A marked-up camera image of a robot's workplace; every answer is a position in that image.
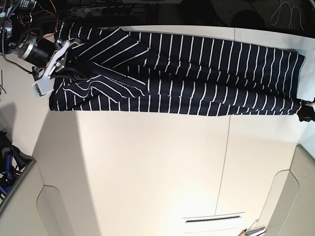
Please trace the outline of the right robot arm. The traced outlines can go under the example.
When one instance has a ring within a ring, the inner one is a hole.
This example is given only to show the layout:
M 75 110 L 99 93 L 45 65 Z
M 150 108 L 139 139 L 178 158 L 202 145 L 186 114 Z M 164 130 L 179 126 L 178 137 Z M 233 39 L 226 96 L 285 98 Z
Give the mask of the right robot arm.
M 82 50 L 104 36 L 103 29 L 83 19 L 97 5 L 95 0 L 2 0 L 2 58 L 31 74 L 37 82 L 87 80 L 92 70 L 74 50 Z

